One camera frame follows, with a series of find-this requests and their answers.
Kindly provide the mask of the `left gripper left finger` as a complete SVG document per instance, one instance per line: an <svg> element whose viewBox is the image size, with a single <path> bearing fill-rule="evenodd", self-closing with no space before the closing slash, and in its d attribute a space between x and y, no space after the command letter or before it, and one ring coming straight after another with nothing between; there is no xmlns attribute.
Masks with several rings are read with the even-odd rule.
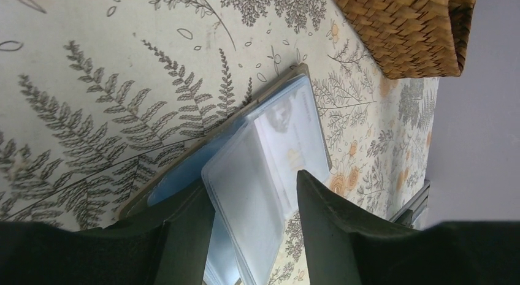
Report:
<svg viewBox="0 0 520 285"><path fill-rule="evenodd" d="M79 284L201 284L215 210L194 181L87 240Z"/></svg>

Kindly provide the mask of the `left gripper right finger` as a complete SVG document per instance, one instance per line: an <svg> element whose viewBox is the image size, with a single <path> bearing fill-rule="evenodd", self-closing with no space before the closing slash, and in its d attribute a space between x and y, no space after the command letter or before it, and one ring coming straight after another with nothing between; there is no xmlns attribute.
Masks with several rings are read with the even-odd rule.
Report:
<svg viewBox="0 0 520 285"><path fill-rule="evenodd" d="M310 284L413 284L401 255L413 229L337 195L310 172L297 174L297 199Z"/></svg>

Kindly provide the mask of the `grey leather card holder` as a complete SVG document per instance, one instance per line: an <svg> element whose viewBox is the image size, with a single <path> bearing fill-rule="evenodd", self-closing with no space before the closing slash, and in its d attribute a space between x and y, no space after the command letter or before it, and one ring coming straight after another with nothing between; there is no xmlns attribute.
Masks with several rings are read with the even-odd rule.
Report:
<svg viewBox="0 0 520 285"><path fill-rule="evenodd" d="M285 223L298 209L298 171L326 181L331 167L302 63L162 167L119 217L164 203L200 179L216 211L204 281L267 284Z"/></svg>

